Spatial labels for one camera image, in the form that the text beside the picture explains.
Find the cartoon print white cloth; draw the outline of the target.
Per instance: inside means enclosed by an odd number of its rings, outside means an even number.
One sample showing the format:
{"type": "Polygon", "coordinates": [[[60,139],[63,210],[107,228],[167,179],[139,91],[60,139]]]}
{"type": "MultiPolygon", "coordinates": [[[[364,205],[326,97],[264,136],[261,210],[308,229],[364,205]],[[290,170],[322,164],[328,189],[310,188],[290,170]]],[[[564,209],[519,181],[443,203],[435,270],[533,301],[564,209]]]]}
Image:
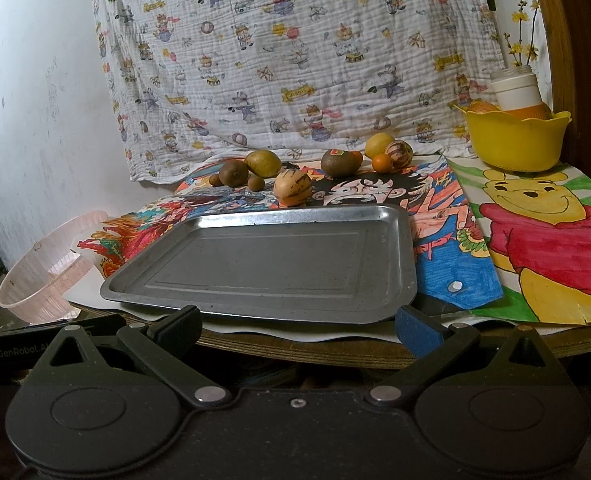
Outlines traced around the cartoon print white cloth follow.
{"type": "Polygon", "coordinates": [[[463,107],[505,65],[487,0],[91,0],[129,175],[169,184],[377,132],[469,156],[463,107]]]}

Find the small round brown fruit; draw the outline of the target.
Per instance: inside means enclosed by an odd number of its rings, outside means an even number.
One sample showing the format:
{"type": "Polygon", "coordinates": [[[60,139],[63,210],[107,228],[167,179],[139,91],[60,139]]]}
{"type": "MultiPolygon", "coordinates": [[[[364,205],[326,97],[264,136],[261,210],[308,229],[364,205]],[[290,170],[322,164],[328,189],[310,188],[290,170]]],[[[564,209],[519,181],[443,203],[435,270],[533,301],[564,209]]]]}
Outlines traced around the small round brown fruit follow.
{"type": "Polygon", "coordinates": [[[246,187],[252,192],[260,192],[265,188],[265,180],[256,174],[251,174],[246,182],[246,187]]]}

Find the metal baking tray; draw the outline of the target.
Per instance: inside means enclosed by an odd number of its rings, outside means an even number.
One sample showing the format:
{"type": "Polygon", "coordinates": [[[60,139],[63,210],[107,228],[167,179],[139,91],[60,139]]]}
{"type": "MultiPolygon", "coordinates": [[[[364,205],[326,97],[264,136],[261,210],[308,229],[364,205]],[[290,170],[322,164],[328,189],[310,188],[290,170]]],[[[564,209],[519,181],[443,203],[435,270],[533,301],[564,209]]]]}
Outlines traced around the metal baking tray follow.
{"type": "Polygon", "coordinates": [[[184,220],[100,288],[103,299],[260,320],[364,325],[418,290],[407,212],[349,205],[184,220]]]}

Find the green-yellow pear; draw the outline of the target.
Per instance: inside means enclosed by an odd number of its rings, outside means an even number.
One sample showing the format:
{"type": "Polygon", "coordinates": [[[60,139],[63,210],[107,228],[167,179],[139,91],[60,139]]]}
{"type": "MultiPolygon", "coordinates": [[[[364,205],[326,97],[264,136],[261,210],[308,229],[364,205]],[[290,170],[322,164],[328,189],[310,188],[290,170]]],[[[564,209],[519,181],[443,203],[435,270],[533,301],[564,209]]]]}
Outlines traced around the green-yellow pear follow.
{"type": "Polygon", "coordinates": [[[263,179],[276,177],[282,168],[280,158],[268,150],[253,151],[244,161],[253,174],[263,179]]]}

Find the anime colouring poster mat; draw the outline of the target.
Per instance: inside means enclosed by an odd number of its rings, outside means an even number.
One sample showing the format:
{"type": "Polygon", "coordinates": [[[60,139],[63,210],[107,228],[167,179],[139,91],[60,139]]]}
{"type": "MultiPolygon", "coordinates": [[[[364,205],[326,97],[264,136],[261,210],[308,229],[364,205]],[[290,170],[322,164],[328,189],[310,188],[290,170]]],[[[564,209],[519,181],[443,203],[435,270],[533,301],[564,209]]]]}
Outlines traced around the anime colouring poster mat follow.
{"type": "MultiPolygon", "coordinates": [[[[281,208],[272,180],[260,192],[246,186],[215,188],[208,179],[216,170],[207,165],[193,171],[175,194],[93,226],[75,238],[73,252],[89,258],[109,278],[181,221],[201,214],[281,208]]],[[[415,162],[391,174],[364,166],[338,179],[328,177],[319,162],[297,165],[297,170],[313,181],[309,207],[388,205],[407,210],[420,294],[461,310],[481,308],[503,296],[489,248],[445,158],[415,162]]]]}

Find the striped pepino melon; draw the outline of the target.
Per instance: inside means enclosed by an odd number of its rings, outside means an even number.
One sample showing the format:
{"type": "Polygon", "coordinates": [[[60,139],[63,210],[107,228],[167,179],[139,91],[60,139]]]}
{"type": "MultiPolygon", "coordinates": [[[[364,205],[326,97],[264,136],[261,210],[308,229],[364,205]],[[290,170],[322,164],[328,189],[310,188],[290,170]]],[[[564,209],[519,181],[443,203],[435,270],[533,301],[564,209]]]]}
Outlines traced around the striped pepino melon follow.
{"type": "Polygon", "coordinates": [[[281,205],[287,207],[304,204],[312,192],[313,181],[302,170],[283,170],[274,180],[274,196],[281,205]]]}
{"type": "Polygon", "coordinates": [[[405,141],[397,140],[391,142],[384,151],[391,159],[394,169],[403,169],[408,167],[413,161],[413,148],[405,141]]]}

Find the orange fruit in bowl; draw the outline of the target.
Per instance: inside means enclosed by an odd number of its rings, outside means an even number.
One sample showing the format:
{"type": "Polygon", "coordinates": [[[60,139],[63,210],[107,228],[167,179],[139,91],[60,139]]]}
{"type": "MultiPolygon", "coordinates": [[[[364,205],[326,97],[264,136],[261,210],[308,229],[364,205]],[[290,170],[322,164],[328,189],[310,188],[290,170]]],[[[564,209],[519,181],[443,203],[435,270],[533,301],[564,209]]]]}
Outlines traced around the orange fruit in bowl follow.
{"type": "Polygon", "coordinates": [[[499,112],[501,109],[491,103],[491,102],[487,102],[487,101],[473,101],[470,106],[468,107],[468,112],[469,113],[475,113],[475,114],[485,114],[485,113],[490,113],[490,112],[499,112]]]}

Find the small orange tangerine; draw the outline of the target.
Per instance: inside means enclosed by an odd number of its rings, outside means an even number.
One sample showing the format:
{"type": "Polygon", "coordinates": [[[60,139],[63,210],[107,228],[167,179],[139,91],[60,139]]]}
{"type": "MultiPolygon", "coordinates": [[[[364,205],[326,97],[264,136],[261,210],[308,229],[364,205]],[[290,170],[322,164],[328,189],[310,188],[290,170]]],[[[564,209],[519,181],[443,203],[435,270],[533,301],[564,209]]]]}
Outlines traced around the small orange tangerine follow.
{"type": "Polygon", "coordinates": [[[381,153],[371,159],[371,166],[378,174],[389,174],[393,171],[393,159],[390,155],[381,153]]]}

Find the small brown kiwi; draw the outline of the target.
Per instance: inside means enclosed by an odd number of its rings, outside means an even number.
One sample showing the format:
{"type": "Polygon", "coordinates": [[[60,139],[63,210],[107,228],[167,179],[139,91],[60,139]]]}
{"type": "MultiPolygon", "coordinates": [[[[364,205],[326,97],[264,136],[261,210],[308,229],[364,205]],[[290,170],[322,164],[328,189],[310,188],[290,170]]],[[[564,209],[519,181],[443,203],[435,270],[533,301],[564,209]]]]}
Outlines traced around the small brown kiwi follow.
{"type": "Polygon", "coordinates": [[[220,180],[219,174],[212,174],[210,179],[208,179],[208,182],[210,182],[210,185],[215,186],[215,188],[222,186],[222,181],[220,180]]]}

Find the large brown kiwi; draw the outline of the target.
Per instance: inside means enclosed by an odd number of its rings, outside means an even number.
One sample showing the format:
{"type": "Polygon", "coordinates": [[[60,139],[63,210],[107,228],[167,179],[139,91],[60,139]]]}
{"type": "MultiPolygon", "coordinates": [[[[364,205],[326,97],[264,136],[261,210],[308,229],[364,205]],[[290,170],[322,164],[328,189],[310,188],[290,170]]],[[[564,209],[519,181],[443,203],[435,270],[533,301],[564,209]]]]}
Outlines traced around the large brown kiwi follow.
{"type": "Polygon", "coordinates": [[[248,166],[242,160],[228,160],[218,171],[219,181],[230,188],[240,188],[248,182],[248,166]]]}

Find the yellow plastic bowl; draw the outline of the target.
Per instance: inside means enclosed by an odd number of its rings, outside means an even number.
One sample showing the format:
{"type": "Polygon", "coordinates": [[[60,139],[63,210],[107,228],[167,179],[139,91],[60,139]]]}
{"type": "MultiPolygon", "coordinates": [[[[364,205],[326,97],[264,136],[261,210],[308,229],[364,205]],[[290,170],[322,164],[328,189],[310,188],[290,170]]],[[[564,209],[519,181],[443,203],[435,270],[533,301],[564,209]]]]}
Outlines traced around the yellow plastic bowl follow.
{"type": "Polygon", "coordinates": [[[467,123],[475,154],[487,166],[509,172],[543,172],[559,162],[570,112],[549,119],[520,119],[503,110],[471,112],[458,108],[467,123]]]}

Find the white paper sheet under tray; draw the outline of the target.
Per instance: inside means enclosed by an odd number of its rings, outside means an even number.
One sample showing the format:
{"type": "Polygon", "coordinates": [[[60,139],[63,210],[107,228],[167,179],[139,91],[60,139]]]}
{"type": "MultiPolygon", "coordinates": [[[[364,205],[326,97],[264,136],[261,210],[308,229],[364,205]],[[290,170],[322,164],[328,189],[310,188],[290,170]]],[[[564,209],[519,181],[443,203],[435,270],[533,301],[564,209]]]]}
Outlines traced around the white paper sheet under tray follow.
{"type": "MultiPolygon", "coordinates": [[[[76,307],[94,310],[127,313],[137,321],[154,322],[164,315],[175,313],[175,309],[164,309],[138,304],[105,300],[100,295],[104,279],[93,266],[91,270],[63,297],[76,307]]],[[[218,334],[259,334],[293,342],[326,342],[332,340],[361,338],[399,344],[393,321],[382,321],[366,325],[327,324],[258,320],[257,318],[236,318],[218,314],[202,313],[203,327],[218,334]]]]}

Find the white jar with flowers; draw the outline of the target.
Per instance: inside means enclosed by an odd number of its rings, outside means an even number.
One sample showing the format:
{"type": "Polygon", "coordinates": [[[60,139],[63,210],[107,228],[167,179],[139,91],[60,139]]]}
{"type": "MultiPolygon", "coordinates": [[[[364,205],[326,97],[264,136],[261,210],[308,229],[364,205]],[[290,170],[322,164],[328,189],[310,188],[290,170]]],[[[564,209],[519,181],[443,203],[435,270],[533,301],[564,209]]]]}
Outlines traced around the white jar with flowers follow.
{"type": "Polygon", "coordinates": [[[491,76],[493,91],[499,108],[519,119],[551,117],[550,107],[543,100],[533,63],[538,60],[535,44],[535,25],[541,10],[539,0],[520,0],[511,13],[511,21],[517,25],[517,38],[504,32],[509,64],[491,76]]]}

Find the yellow lemon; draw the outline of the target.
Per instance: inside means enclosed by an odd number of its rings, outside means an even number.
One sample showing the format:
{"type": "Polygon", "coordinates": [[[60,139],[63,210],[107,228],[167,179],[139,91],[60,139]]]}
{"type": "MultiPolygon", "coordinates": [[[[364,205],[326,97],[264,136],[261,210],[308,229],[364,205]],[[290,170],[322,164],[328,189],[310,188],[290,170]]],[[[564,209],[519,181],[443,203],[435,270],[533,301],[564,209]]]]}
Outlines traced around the yellow lemon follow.
{"type": "Polygon", "coordinates": [[[386,132],[373,134],[365,144],[365,155],[369,159],[374,159],[376,156],[384,154],[388,146],[394,141],[393,136],[386,132]]]}

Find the kiwi with sticker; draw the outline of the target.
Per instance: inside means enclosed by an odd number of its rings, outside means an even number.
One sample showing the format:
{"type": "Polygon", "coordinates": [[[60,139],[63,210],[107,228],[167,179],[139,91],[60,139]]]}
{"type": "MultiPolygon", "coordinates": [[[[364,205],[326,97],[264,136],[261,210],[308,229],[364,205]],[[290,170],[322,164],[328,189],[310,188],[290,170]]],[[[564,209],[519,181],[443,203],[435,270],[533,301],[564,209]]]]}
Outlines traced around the kiwi with sticker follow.
{"type": "Polygon", "coordinates": [[[356,174],[359,167],[352,152],[337,150],[336,148],[328,150],[320,162],[321,170],[332,179],[356,174]]]}

